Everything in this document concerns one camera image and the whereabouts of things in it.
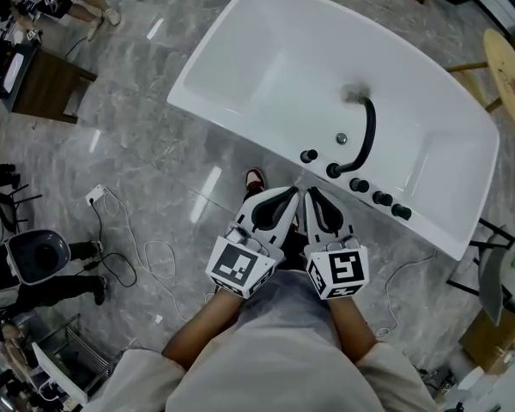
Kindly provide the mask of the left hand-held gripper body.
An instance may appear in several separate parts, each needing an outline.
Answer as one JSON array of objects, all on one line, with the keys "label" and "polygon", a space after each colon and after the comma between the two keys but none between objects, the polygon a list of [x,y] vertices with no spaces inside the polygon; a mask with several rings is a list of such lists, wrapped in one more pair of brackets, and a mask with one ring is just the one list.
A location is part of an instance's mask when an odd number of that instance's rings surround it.
[{"label": "left hand-held gripper body", "polygon": [[241,225],[231,222],[226,234],[217,238],[205,272],[219,288],[249,299],[284,260],[280,248],[253,238]]}]

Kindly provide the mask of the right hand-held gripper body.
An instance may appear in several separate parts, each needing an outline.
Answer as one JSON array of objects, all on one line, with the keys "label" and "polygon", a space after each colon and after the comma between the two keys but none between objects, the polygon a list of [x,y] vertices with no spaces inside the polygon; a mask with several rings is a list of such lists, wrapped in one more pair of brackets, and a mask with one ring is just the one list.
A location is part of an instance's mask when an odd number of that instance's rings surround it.
[{"label": "right hand-held gripper body", "polygon": [[367,248],[354,236],[308,245],[306,273],[321,300],[345,298],[367,285]]}]

